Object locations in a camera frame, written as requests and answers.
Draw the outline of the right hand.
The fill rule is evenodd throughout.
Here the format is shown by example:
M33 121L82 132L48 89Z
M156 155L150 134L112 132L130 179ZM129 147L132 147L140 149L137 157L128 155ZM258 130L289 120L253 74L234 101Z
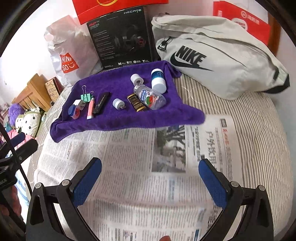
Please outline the right hand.
M169 235L165 235L164 237L162 237L159 241L171 241L171 238Z

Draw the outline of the left hand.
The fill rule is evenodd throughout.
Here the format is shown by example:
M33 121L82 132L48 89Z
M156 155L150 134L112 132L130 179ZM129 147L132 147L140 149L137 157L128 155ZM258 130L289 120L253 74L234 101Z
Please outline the left hand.
M11 210L17 217L21 217L22 206L18 197L18 190L15 185L1 191L1 213L10 216Z

